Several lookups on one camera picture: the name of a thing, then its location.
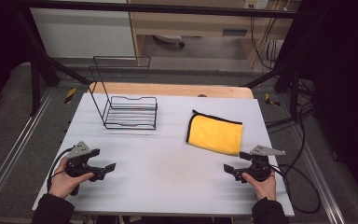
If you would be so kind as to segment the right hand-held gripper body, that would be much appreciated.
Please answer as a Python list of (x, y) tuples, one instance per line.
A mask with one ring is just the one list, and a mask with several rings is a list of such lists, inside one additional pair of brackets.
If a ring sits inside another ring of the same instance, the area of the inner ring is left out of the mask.
[(246, 180), (241, 176), (243, 173), (251, 175), (255, 180), (265, 181), (271, 174), (271, 165), (269, 164), (269, 156), (282, 156), (284, 151), (257, 145), (250, 152), (252, 163), (248, 168), (235, 169), (235, 180), (241, 183), (246, 183)]

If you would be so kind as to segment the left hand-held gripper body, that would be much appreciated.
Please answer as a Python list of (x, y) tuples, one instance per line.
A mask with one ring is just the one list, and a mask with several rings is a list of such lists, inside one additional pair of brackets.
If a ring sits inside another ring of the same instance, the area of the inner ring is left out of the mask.
[(91, 182), (104, 180), (105, 169), (88, 165), (90, 149), (83, 141), (76, 144), (67, 155), (65, 172), (71, 177), (78, 177), (86, 173), (93, 173)]

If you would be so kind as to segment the yellow cloth with black edge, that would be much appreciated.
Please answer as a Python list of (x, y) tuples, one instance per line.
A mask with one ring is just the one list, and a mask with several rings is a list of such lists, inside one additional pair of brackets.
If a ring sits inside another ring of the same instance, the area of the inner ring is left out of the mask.
[(237, 156), (241, 151), (241, 122), (222, 119), (193, 110), (186, 142), (194, 147)]

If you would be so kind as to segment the black wire rack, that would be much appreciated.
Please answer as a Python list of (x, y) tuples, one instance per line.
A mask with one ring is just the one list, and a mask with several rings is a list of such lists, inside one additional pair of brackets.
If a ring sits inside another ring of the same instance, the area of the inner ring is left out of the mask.
[(155, 96), (113, 93), (108, 82), (114, 79), (147, 78), (151, 59), (137, 56), (94, 56), (89, 67), (89, 93), (102, 119), (112, 130), (155, 130), (158, 100)]

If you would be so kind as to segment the person's right hand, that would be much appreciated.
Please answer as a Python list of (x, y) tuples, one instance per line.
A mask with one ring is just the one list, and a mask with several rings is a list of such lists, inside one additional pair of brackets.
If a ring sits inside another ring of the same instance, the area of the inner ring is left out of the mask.
[(243, 173), (241, 175), (255, 190), (258, 200), (267, 198), (270, 201), (276, 200), (276, 178), (272, 172), (265, 181), (259, 182), (251, 175)]

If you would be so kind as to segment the person's left hand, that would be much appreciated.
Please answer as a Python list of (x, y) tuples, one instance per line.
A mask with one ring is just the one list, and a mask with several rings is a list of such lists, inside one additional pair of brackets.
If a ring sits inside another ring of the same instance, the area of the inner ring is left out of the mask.
[(71, 177), (65, 172), (67, 158), (61, 159), (58, 168), (55, 170), (48, 194), (65, 199), (79, 184), (91, 179), (93, 173), (86, 173), (78, 177)]

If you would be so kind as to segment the yellow black floor tape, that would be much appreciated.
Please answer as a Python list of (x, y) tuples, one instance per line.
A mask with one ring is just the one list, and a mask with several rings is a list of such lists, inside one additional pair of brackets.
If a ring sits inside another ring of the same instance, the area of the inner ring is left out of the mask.
[(265, 104), (274, 105), (274, 106), (281, 106), (281, 104), (279, 102), (272, 101), (268, 93), (265, 93)]
[(68, 91), (68, 93), (67, 93), (67, 95), (66, 95), (66, 97), (65, 97), (65, 99), (64, 99), (64, 103), (65, 103), (65, 104), (70, 104), (70, 102), (72, 101), (73, 96), (74, 96), (75, 93), (76, 93), (76, 90), (77, 90), (77, 88), (71, 88), (71, 89)]

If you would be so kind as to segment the wooden table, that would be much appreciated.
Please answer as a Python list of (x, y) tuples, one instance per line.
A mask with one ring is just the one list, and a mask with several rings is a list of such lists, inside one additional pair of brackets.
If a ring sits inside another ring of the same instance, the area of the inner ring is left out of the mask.
[(219, 85), (181, 85), (154, 83), (96, 82), (90, 85), (92, 93), (137, 94), (137, 95), (171, 95), (253, 99), (252, 91), (244, 87)]

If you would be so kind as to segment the white cabinet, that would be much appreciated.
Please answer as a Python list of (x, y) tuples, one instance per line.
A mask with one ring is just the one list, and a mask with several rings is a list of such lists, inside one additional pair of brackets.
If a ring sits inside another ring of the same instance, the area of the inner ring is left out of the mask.
[(50, 57), (134, 56), (126, 12), (32, 8)]

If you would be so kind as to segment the white chair base with caster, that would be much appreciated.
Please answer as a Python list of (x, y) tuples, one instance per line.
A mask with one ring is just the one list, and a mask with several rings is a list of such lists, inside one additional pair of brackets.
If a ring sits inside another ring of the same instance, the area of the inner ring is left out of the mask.
[(180, 48), (186, 45), (183, 38), (179, 35), (154, 35), (154, 37), (166, 43), (177, 44)]

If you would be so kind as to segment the aluminium floor rail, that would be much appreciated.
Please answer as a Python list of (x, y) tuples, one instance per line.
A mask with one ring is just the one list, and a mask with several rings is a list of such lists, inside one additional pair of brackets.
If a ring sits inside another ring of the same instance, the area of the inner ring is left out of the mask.
[(296, 135), (296, 139), (300, 144), (302, 149), (301, 155), (303, 161), (308, 168), (310, 177), (320, 193), (320, 199), (324, 207), (324, 211), (327, 214), (331, 224), (345, 224), (345, 218), (341, 213), (339, 206), (335, 200), (335, 197), (328, 186), (326, 179), (322, 173), (321, 168), (319, 167), (317, 161), (314, 159), (310, 151), (310, 147), (305, 141), (305, 132), (300, 129), (299, 126), (295, 126), (293, 131)]
[(54, 89), (48, 88), (43, 94), (41, 99), (41, 106), (36, 110), (35, 114), (28, 118), (24, 128), (21, 130), (20, 135), (16, 139), (16, 142), (10, 149), (7, 157), (0, 166), (0, 192), (5, 185), (13, 167), (15, 166), (17, 160), (19, 159), (21, 153), (23, 152), (25, 146), (27, 145), (32, 133), (39, 120), (43, 116), (48, 103), (50, 102), (51, 95), (55, 92)]

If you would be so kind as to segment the black metal frame leg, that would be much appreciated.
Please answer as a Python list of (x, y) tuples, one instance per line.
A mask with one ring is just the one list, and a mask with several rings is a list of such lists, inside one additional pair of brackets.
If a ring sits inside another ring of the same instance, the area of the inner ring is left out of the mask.
[(324, 64), (324, 29), (325, 19), (301, 20), (295, 19), (283, 41), (278, 60), (274, 68), (247, 84), (244, 87), (252, 89), (259, 84), (277, 77), (274, 85), (276, 92), (290, 90), (290, 114), (298, 119), (297, 100), (300, 93), (301, 79), (314, 80), (317, 66)]
[(22, 29), (26, 37), (26, 43), (30, 45), (29, 55), (31, 57), (31, 78), (32, 78), (32, 112), (31, 115), (35, 115), (41, 107), (41, 90), (40, 90), (40, 78), (42, 77), (46, 84), (50, 87), (56, 87), (59, 84), (59, 79), (55, 73), (58, 69), (64, 72), (69, 77), (80, 82), (81, 84), (89, 86), (91, 81), (75, 73), (63, 64), (57, 62), (50, 56), (48, 56), (45, 47), (42, 45), (42, 41), (36, 36), (36, 31), (31, 27), (29, 20), (24, 14), (24, 9), (21, 7), (13, 7), (11, 9), (17, 24)]

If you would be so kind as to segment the white wall outlet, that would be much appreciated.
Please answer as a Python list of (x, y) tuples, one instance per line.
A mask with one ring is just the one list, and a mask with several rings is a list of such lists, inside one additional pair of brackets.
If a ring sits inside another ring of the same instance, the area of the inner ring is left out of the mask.
[(266, 9), (269, 0), (245, 0), (244, 8)]

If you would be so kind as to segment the black metal frame crossbar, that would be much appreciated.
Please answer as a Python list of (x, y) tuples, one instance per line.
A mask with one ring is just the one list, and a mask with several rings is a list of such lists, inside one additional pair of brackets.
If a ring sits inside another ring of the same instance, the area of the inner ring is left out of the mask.
[(14, 0), (14, 3), (22, 7), (72, 9), (72, 10), (171, 13), (171, 14), (279, 18), (279, 19), (295, 19), (295, 18), (308, 16), (307, 12), (301, 12), (301, 11), (236, 9), (236, 8), (225, 8), (225, 7), (191, 7), (191, 6), (121, 4), (121, 3), (99, 3), (99, 2), (77, 2), (77, 1), (50, 1), (50, 0)]

